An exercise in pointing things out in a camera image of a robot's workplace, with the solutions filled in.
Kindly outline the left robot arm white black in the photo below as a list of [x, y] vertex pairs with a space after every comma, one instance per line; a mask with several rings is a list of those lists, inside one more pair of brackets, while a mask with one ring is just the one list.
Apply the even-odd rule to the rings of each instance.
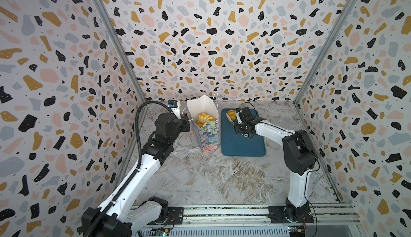
[[173, 144], [181, 133], [190, 131], [187, 114], [177, 117], [160, 114], [156, 130], [142, 147], [138, 159], [126, 178], [97, 208], [88, 208], [81, 218], [85, 237], [130, 237], [149, 224], [167, 224], [171, 219], [166, 200], [151, 197], [132, 210], [133, 204], [150, 178], [174, 151]]

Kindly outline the striped croissant bread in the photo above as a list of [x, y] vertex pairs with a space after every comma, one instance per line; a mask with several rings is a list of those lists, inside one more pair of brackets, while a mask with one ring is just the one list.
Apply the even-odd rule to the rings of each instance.
[[200, 121], [197, 121], [196, 122], [196, 125], [199, 127], [199, 128], [202, 128], [202, 126], [204, 125], [202, 122], [200, 122]]

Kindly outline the twisted glazed pastry bread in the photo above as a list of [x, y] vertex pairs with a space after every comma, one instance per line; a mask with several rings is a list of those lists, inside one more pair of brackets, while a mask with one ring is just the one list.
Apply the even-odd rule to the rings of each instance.
[[198, 121], [202, 124], [207, 123], [208, 121], [215, 121], [216, 119], [207, 113], [201, 113], [199, 115]]

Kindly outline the floral paper bag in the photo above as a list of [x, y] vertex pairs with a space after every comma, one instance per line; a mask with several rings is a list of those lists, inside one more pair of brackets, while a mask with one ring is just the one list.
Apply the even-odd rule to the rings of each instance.
[[[211, 153], [216, 151], [220, 144], [218, 105], [219, 95], [217, 92], [214, 93], [212, 98], [207, 95], [203, 95], [198, 99], [187, 101], [189, 122], [203, 153]], [[199, 128], [196, 125], [196, 122], [198, 121], [201, 113], [207, 113], [216, 120], [208, 121], [202, 126], [202, 128]]]

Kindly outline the metal tongs cream tips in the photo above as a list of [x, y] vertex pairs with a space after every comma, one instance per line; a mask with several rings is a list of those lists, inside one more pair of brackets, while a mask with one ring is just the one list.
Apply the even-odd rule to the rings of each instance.
[[228, 121], [233, 124], [234, 131], [237, 135], [242, 135], [243, 137], [249, 136], [249, 128], [247, 122], [241, 117], [241, 112], [230, 109], [226, 112], [226, 117]]

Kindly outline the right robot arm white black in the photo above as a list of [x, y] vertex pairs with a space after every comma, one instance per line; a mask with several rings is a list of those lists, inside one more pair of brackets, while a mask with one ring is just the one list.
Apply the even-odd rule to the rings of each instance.
[[298, 223], [310, 211], [307, 198], [309, 178], [318, 158], [309, 135], [304, 130], [288, 130], [253, 115], [249, 107], [239, 107], [226, 112], [226, 117], [234, 126], [235, 133], [243, 137], [259, 135], [268, 138], [283, 148], [284, 162], [290, 171], [290, 190], [282, 212], [275, 212], [290, 223]]

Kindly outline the small striped bun top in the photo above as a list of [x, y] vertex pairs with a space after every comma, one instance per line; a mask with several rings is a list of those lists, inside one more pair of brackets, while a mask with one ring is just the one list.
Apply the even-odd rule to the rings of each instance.
[[227, 115], [228, 119], [232, 122], [234, 122], [237, 119], [237, 113], [233, 109], [228, 110], [226, 115]]

